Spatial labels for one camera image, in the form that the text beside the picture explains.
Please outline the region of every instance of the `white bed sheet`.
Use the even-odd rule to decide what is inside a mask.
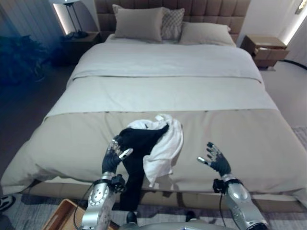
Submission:
[[[81,58],[67,90],[47,117],[234,109],[277,109],[244,50],[111,43],[96,45]]]
[[[129,38],[116,38],[115,34],[110,34],[107,37],[106,43],[125,43],[125,44],[152,44],[152,42],[147,42],[139,39],[129,39]],[[178,41],[174,40],[163,40],[162,44],[177,44]]]

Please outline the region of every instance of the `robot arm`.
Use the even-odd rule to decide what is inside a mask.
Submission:
[[[222,152],[211,142],[207,144],[209,160],[198,157],[197,160],[216,170],[222,180],[214,180],[215,192],[225,193],[235,223],[240,230],[269,230],[269,226],[259,209],[254,205],[248,190],[233,176],[231,167]]]
[[[94,182],[88,198],[88,207],[82,218],[80,230],[107,230],[111,220],[111,210],[115,203],[115,194],[123,192],[125,180],[115,175],[117,166],[133,149],[120,150],[119,136],[109,144],[102,162],[102,177]]]

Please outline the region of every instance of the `pillow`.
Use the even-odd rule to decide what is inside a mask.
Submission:
[[[170,10],[163,8],[163,19],[161,36],[164,40],[179,40],[181,35],[182,20],[184,16],[184,8],[179,10]]]
[[[118,8],[115,37],[162,42],[162,18],[162,8],[133,10]]]
[[[184,22],[179,44],[214,44],[236,47],[229,34],[229,30],[230,28],[227,25]]]

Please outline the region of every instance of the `bedding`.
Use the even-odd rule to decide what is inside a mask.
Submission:
[[[118,10],[123,7],[116,4],[112,5],[116,20],[118,20]],[[182,20],[185,9],[170,10],[162,7],[163,18],[161,27],[161,36],[163,40],[179,40],[181,35]]]
[[[117,12],[115,37],[162,42],[163,9],[124,9]]]
[[[214,44],[235,47],[236,44],[232,40],[229,30],[227,25],[184,22],[179,44]]]
[[[125,43],[125,44],[148,44],[148,41],[140,40],[140,39],[130,39],[130,38],[116,38],[115,34],[110,34],[106,41],[106,43]],[[163,40],[162,44],[177,44],[178,41],[174,40]]]
[[[136,47],[138,55],[130,52]],[[159,49],[166,51],[165,59]],[[5,171],[3,192],[20,192],[34,179],[96,180],[109,141],[130,122],[154,120],[159,113],[182,124],[185,140],[172,162],[173,174],[158,178],[153,188],[145,179],[144,190],[211,193],[218,174],[196,158],[212,141],[251,192],[287,193],[307,206],[306,152],[265,92],[251,57],[239,48],[213,45],[94,46]],[[118,173],[127,178],[122,165]]]

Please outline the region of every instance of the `wall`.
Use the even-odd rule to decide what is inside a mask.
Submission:
[[[290,52],[286,57],[287,60],[307,66],[307,17],[290,41],[288,49]]]
[[[18,36],[18,32],[0,5],[0,36]]]
[[[48,0],[1,0],[0,6],[21,36],[50,50],[59,44],[62,31]]]
[[[73,4],[78,19],[80,21],[81,27],[83,31],[98,31],[98,19],[96,16],[96,8],[94,6],[94,0],[82,0],[75,2]],[[74,32],[75,29],[73,27],[72,21],[67,12],[66,6],[63,4],[54,4],[54,7],[60,17],[60,21],[65,22],[63,29],[65,33],[69,34],[70,32]],[[72,20],[75,23],[76,29],[80,30],[78,21],[75,17],[75,13],[73,12],[72,7],[68,7],[68,10],[71,13]]]
[[[246,34],[280,37],[293,19],[301,0],[251,0],[237,44]]]

